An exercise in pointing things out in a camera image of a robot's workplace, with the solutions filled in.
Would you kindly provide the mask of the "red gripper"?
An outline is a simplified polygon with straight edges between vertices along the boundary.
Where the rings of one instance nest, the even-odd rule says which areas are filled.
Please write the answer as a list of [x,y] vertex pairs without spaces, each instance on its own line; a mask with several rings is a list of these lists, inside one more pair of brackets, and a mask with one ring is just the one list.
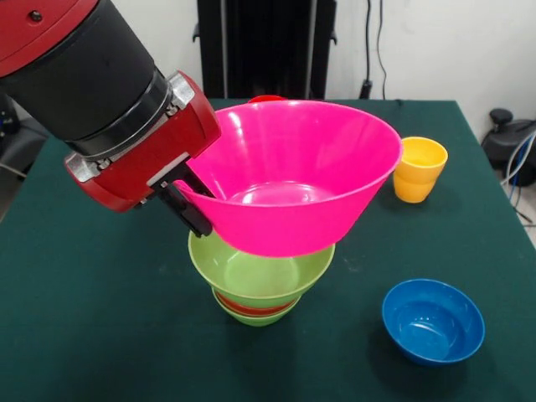
[[209,236],[213,225],[189,200],[193,193],[215,196],[185,161],[197,157],[220,137],[219,123],[192,78],[178,70],[168,82],[171,106],[148,133],[126,150],[95,161],[72,152],[64,166],[88,196],[122,213],[151,198],[152,186],[183,162],[183,194],[163,182],[157,186],[157,196],[195,236]]

